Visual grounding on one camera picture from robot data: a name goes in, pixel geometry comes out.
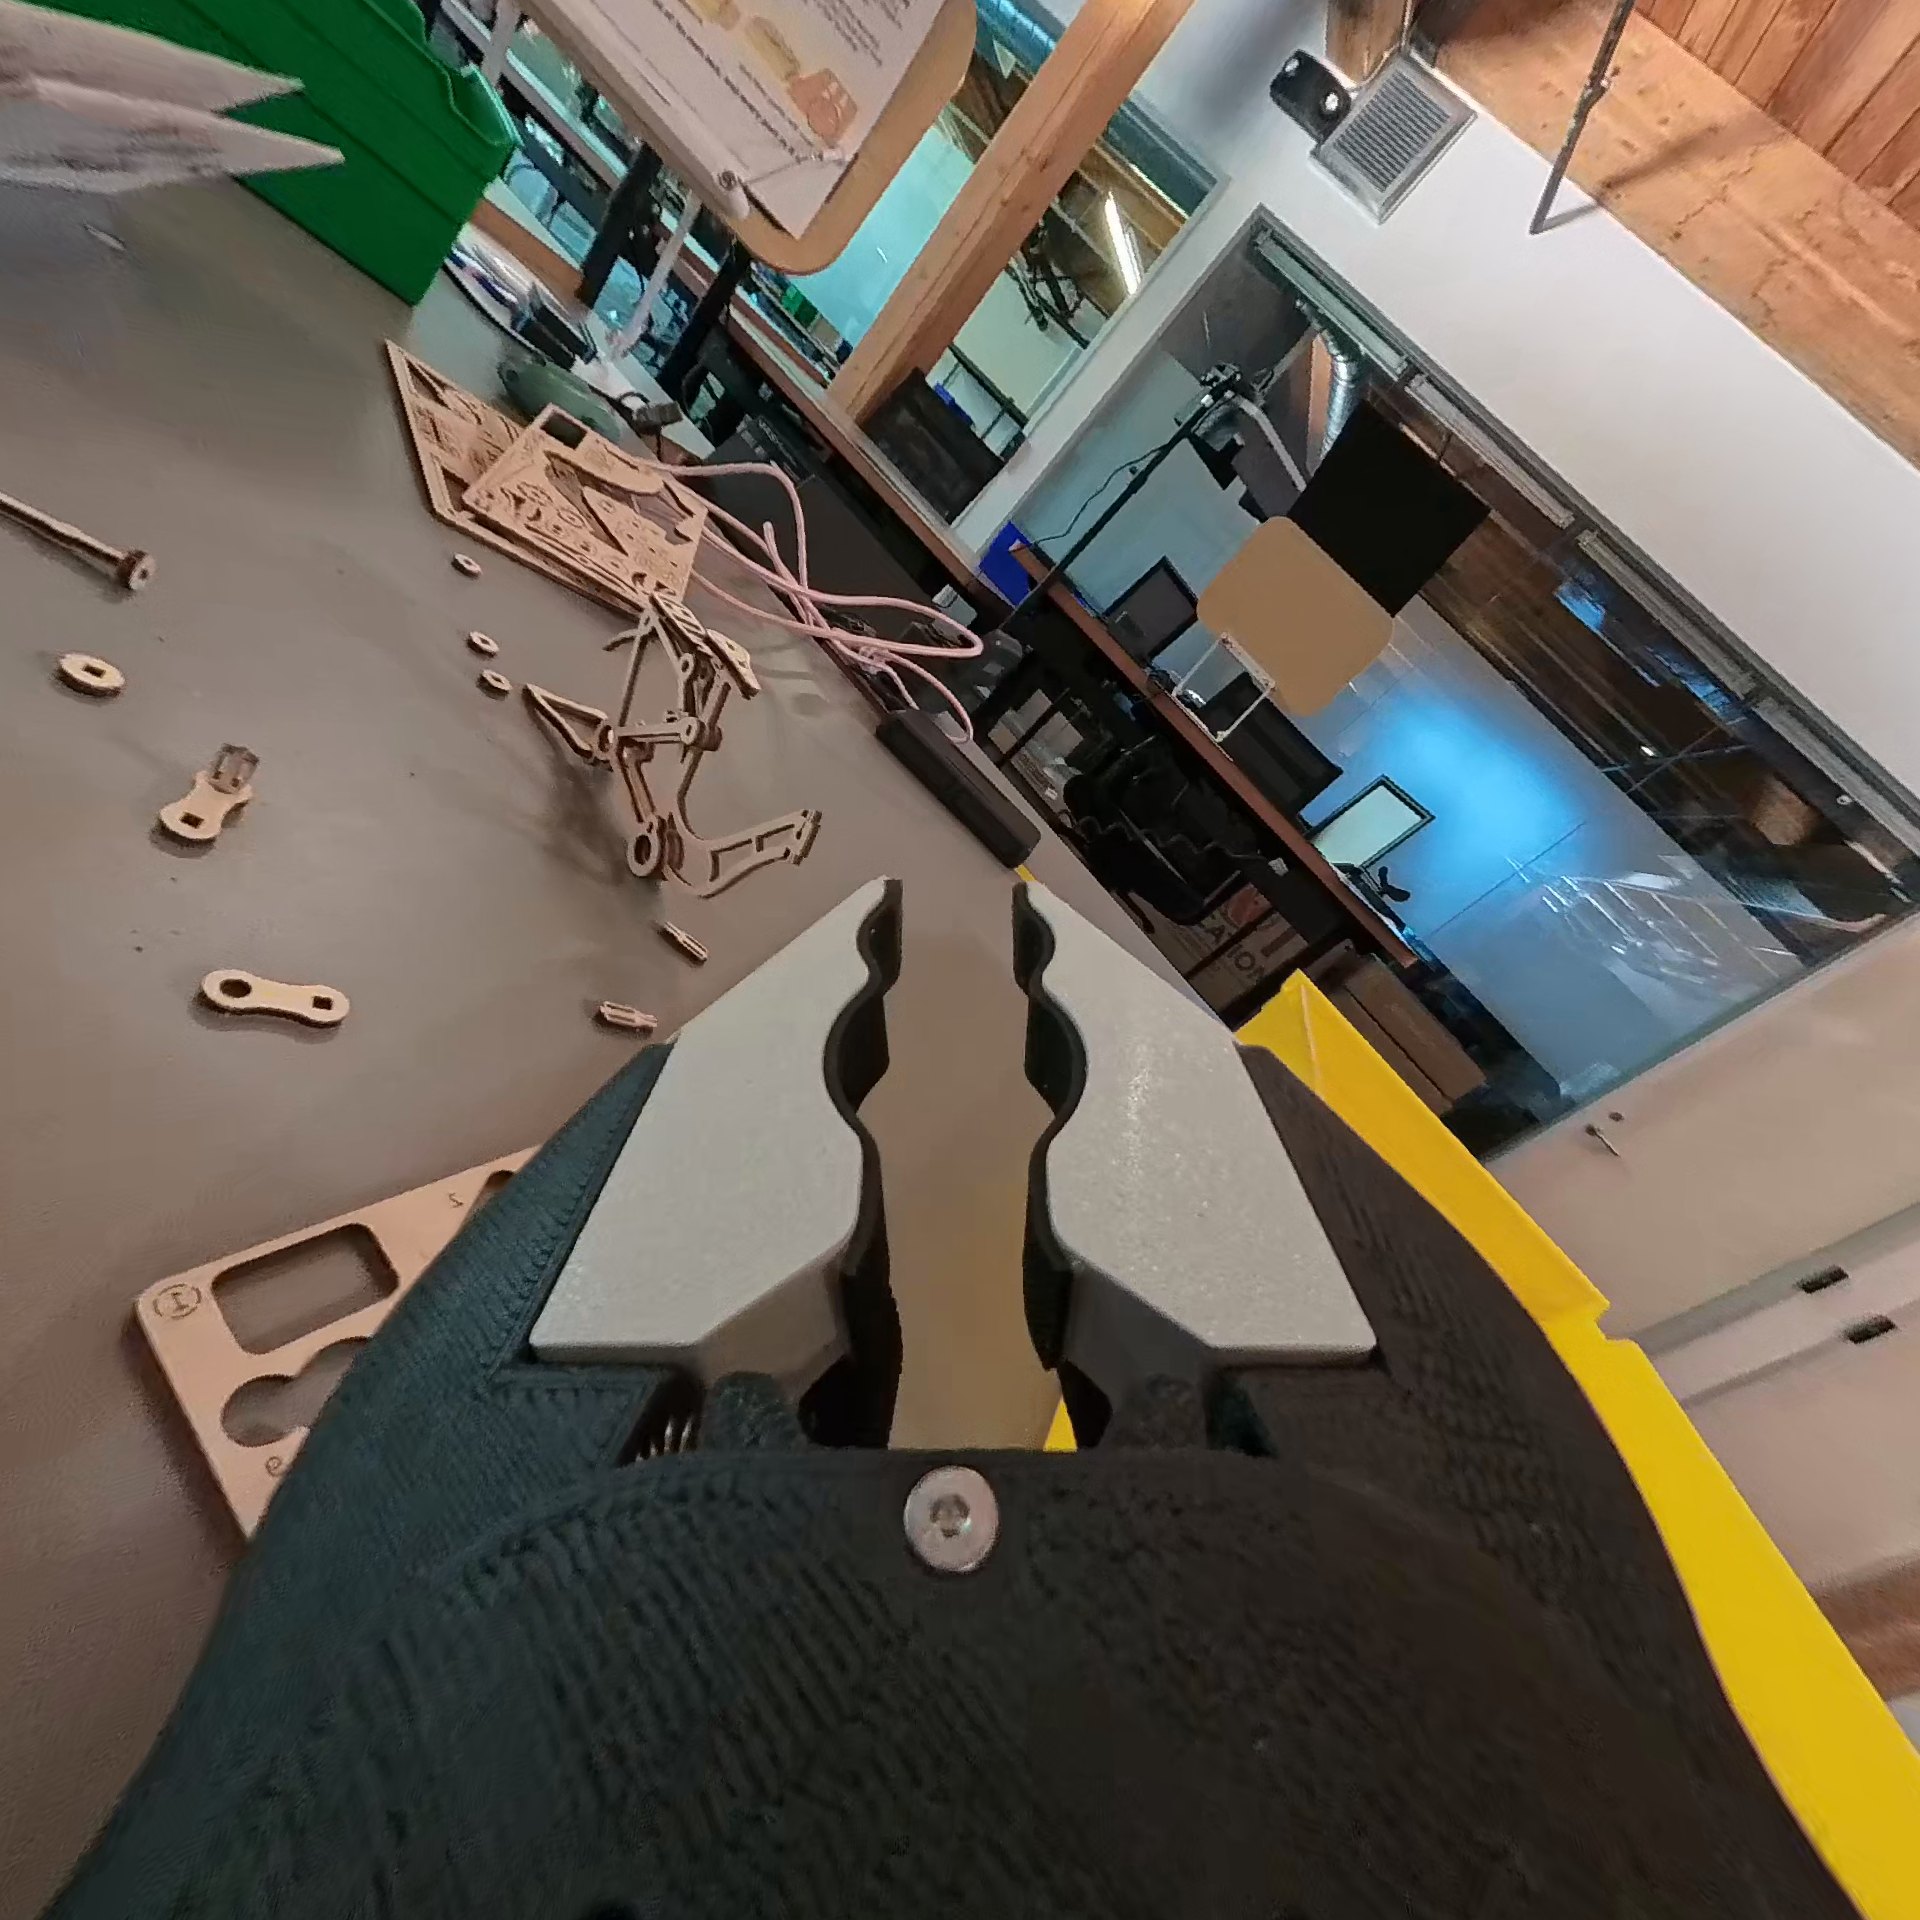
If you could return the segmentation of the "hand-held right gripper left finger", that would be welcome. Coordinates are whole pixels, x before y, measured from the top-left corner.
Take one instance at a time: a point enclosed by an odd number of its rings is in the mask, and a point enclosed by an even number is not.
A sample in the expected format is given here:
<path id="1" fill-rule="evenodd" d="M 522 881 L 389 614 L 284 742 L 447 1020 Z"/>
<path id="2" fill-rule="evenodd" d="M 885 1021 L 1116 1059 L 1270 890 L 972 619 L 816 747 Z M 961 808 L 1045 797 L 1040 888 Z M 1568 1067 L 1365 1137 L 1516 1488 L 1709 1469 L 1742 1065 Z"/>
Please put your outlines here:
<path id="1" fill-rule="evenodd" d="M 865 881 L 687 1020 L 533 1323 L 552 1362 L 898 1377 L 877 1145 L 903 885 Z"/>

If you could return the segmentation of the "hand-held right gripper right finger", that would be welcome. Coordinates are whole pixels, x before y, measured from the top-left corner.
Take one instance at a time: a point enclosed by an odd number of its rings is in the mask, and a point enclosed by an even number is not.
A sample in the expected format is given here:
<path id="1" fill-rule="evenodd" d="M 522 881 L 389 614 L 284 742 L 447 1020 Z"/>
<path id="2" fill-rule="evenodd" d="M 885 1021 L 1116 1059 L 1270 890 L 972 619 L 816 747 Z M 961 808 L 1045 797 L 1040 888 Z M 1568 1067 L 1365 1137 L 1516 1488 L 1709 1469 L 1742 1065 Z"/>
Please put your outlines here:
<path id="1" fill-rule="evenodd" d="M 1064 1411 L 1151 1381 L 1348 1370 L 1376 1330 L 1244 1046 L 1049 888 L 1015 890 L 1031 1155 L 1024 1314 Z"/>

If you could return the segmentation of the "wooden model assembly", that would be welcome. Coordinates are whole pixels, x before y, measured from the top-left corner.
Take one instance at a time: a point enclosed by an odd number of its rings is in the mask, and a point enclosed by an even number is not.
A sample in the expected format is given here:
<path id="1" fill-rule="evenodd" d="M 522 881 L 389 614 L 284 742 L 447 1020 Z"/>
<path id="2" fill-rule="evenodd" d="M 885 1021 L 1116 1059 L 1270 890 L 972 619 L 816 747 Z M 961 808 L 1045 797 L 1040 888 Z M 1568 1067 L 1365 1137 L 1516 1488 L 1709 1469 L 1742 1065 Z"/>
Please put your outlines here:
<path id="1" fill-rule="evenodd" d="M 728 705 L 761 694 L 752 656 L 665 590 L 639 600 L 608 651 L 625 658 L 610 712 L 536 683 L 525 683 L 520 700 L 577 761 L 617 781 L 631 826 L 628 870 L 714 898 L 762 869 L 801 864 L 822 826 L 816 808 L 719 834 L 696 833 L 687 816 L 690 789 L 724 742 Z"/>

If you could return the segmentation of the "wooden cutout frame sheet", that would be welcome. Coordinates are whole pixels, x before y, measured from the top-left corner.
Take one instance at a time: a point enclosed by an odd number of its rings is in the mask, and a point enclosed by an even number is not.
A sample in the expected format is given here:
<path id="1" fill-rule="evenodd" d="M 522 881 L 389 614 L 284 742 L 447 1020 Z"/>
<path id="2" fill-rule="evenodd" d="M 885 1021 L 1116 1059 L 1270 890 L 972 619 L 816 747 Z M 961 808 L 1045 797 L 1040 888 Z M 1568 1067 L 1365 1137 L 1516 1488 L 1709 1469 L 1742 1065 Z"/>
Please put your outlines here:
<path id="1" fill-rule="evenodd" d="M 134 1323 L 245 1541 L 254 1539 L 272 1496 L 308 1435 L 308 1425 L 246 1442 L 225 1428 L 228 1404 L 257 1384 L 297 1381 L 325 1353 L 369 1341 L 426 1266 L 445 1252 L 465 1218 L 535 1156 L 536 1149 L 527 1145 L 476 1164 L 431 1185 L 188 1266 L 134 1296 Z M 351 1313 L 333 1313 L 316 1328 L 268 1348 L 252 1348 L 240 1340 L 218 1306 L 218 1285 L 261 1265 L 304 1258 L 335 1240 L 369 1254 L 381 1292 L 369 1304 Z"/>

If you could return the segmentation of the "flat wooden link piece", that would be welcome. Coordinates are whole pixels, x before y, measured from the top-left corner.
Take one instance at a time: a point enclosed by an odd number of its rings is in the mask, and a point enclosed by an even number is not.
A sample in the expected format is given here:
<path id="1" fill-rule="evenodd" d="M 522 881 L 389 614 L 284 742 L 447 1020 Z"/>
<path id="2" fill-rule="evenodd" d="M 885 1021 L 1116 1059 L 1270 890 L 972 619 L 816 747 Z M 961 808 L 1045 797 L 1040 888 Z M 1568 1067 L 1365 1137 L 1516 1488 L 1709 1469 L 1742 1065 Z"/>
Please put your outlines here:
<path id="1" fill-rule="evenodd" d="M 240 966 L 214 966 L 198 984 L 198 1000 L 224 1018 L 272 1018 L 311 1028 L 333 1028 L 350 1018 L 350 996 L 325 984 L 295 984 Z"/>

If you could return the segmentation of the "wooden link with clear clip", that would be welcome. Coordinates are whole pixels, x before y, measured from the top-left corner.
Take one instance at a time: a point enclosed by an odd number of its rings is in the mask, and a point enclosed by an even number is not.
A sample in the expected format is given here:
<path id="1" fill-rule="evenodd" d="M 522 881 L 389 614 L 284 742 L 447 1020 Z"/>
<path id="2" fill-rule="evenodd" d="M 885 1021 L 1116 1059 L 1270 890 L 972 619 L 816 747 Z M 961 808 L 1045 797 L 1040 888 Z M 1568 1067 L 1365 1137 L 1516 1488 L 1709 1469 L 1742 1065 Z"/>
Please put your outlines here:
<path id="1" fill-rule="evenodd" d="M 209 764 L 193 773 L 180 801 L 154 813 L 154 829 L 182 846 L 205 846 L 218 838 L 231 816 L 254 797 L 257 756 L 232 742 L 218 747 Z"/>

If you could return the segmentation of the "bright screen monitor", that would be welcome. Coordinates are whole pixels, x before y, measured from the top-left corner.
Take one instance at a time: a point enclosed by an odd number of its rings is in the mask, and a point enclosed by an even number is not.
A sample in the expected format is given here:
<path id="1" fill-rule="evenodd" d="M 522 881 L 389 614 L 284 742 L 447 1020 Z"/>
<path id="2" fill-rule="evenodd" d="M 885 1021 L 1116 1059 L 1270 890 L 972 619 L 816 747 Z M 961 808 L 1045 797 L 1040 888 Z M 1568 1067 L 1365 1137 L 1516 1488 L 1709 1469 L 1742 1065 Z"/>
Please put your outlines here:
<path id="1" fill-rule="evenodd" d="M 1306 829 L 1311 848 L 1330 866 L 1351 873 L 1373 873 L 1384 858 L 1432 824 L 1426 804 L 1417 802 L 1391 778 L 1378 778 Z"/>

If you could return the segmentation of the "black rectangular bar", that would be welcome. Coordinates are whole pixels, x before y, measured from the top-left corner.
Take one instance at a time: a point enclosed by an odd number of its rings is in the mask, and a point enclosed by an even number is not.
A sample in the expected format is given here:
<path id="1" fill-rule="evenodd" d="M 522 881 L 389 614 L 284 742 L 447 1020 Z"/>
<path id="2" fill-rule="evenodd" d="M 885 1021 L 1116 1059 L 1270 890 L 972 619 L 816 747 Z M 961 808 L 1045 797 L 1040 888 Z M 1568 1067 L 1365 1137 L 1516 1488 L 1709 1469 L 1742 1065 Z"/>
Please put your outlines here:
<path id="1" fill-rule="evenodd" d="M 1037 824 L 926 712 L 888 712 L 874 741 L 1005 870 L 1021 869 L 1040 843 Z"/>

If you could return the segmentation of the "dark computer monitor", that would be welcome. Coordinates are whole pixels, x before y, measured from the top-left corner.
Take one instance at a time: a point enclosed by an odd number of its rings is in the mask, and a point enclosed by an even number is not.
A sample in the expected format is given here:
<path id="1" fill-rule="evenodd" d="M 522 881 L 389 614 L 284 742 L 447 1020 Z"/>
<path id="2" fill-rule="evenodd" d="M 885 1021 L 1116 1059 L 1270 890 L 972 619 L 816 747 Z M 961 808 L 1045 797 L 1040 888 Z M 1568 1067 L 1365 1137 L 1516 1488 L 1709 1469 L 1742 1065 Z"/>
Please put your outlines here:
<path id="1" fill-rule="evenodd" d="M 1196 624 L 1196 594 L 1170 560 L 1158 560 L 1101 618 L 1121 651 L 1149 665 Z"/>

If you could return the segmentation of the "tan rounded board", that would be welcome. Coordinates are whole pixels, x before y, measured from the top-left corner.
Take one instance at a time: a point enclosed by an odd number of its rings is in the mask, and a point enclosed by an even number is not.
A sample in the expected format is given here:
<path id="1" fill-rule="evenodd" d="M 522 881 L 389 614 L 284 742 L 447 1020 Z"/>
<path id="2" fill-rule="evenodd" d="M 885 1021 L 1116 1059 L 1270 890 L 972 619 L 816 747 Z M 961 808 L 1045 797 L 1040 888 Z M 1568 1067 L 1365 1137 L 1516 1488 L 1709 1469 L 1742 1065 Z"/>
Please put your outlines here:
<path id="1" fill-rule="evenodd" d="M 1290 520 L 1262 521 L 1196 603 L 1290 715 L 1318 713 L 1389 644 L 1396 618 Z"/>

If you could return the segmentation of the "black square panel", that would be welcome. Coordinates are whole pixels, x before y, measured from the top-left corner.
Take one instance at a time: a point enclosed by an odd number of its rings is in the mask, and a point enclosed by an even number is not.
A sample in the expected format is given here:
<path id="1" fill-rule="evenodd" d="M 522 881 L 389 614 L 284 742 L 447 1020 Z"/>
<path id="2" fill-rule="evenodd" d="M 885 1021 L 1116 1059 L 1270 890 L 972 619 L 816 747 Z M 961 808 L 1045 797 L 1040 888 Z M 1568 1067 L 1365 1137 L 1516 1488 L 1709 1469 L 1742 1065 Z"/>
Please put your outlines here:
<path id="1" fill-rule="evenodd" d="M 1357 401 L 1284 517 L 1398 614 L 1487 514 L 1391 413 Z"/>

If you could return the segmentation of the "grey-green round object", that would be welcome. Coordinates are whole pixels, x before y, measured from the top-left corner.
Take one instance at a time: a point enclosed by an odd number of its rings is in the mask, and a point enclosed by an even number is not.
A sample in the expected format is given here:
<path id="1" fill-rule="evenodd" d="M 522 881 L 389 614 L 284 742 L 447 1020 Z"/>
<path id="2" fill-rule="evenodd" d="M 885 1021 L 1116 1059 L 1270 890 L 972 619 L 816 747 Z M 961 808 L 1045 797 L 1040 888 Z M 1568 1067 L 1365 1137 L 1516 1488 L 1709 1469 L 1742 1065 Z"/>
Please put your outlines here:
<path id="1" fill-rule="evenodd" d="M 503 353 L 496 362 L 496 386 L 525 424 L 535 421 L 545 406 L 556 406 L 610 444 L 622 444 L 631 425 L 592 384 L 540 354 Z"/>

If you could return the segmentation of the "wooden axle pin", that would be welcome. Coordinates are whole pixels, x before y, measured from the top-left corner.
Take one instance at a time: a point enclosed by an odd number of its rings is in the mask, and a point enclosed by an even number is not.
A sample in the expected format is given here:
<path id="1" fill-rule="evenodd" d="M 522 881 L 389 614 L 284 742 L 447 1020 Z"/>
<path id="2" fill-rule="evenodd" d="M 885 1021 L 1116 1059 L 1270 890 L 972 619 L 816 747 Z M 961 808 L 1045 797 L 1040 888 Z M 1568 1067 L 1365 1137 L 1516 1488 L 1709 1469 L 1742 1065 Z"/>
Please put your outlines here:
<path id="1" fill-rule="evenodd" d="M 70 521 L 47 514 L 6 491 L 2 493 L 0 505 L 4 521 L 98 570 L 120 592 L 142 592 L 153 580 L 154 558 L 144 549 L 117 546 L 98 540 Z"/>

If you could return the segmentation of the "wooden support beam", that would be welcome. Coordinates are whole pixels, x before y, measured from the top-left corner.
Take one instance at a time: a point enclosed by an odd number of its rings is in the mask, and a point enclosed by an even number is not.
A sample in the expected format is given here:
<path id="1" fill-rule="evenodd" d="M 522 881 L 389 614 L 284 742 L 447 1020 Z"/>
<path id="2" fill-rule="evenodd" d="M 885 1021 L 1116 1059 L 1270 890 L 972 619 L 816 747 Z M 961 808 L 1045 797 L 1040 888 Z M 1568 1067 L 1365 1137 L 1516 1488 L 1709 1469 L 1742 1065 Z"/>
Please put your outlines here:
<path id="1" fill-rule="evenodd" d="M 1183 24 L 1188 3 L 1085 3 L 832 381 L 863 424 L 926 372 Z"/>

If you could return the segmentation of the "white vent grille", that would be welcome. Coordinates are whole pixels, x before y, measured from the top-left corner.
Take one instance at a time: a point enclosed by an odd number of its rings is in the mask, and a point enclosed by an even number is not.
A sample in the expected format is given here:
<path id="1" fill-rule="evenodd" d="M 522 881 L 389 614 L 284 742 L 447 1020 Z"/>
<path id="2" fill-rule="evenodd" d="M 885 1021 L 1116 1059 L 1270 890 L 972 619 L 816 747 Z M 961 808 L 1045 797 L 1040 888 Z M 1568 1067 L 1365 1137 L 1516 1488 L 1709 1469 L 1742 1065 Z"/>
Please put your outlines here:
<path id="1" fill-rule="evenodd" d="M 1424 60 L 1394 53 L 1353 94 L 1311 160 L 1368 220 L 1384 224 L 1473 118 L 1473 105 Z"/>

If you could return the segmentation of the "green plastic bin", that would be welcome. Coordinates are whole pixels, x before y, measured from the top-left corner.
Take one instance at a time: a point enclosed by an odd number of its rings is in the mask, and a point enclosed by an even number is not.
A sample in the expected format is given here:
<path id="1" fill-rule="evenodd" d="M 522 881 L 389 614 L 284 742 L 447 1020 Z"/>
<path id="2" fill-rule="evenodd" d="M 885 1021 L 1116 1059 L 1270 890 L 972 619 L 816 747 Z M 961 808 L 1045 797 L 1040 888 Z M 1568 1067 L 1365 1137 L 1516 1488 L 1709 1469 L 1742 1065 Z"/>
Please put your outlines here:
<path id="1" fill-rule="evenodd" d="M 57 3 L 54 9 L 297 80 L 240 109 L 337 152 L 328 166 L 242 177 L 304 233 L 418 304 L 486 187 L 513 124 L 470 65 L 429 43 L 409 3 Z"/>

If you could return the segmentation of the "hanging metal rod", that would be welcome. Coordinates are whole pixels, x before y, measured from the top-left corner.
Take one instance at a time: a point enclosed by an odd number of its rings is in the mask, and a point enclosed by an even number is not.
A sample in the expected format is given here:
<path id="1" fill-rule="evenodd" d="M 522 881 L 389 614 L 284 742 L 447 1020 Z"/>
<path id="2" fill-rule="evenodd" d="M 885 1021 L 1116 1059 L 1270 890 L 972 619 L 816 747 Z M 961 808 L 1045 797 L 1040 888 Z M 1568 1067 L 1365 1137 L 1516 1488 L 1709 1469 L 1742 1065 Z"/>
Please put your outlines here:
<path id="1" fill-rule="evenodd" d="M 1617 45 L 1634 12 L 1636 3 L 1614 3 L 1610 14 L 1607 17 L 1591 66 L 1576 90 L 1565 133 L 1559 142 L 1556 156 L 1552 158 L 1548 180 L 1543 182 L 1543 192 L 1526 220 L 1526 236 L 1541 236 L 1552 227 L 1553 203 L 1568 180 L 1580 139 L 1614 83 Z"/>

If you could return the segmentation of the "paper instruction booklet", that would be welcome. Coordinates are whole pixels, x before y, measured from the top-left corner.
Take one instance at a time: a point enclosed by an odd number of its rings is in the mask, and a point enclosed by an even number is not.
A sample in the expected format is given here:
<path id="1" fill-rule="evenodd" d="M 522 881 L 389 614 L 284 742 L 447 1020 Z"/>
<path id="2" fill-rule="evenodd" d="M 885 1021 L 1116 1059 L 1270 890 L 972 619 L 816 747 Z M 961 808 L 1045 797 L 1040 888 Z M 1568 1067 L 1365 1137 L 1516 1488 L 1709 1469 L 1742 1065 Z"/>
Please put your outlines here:
<path id="1" fill-rule="evenodd" d="M 2 180 L 110 197 L 341 164 L 321 142 L 236 118 L 300 80 L 50 6 L 2 4 Z"/>

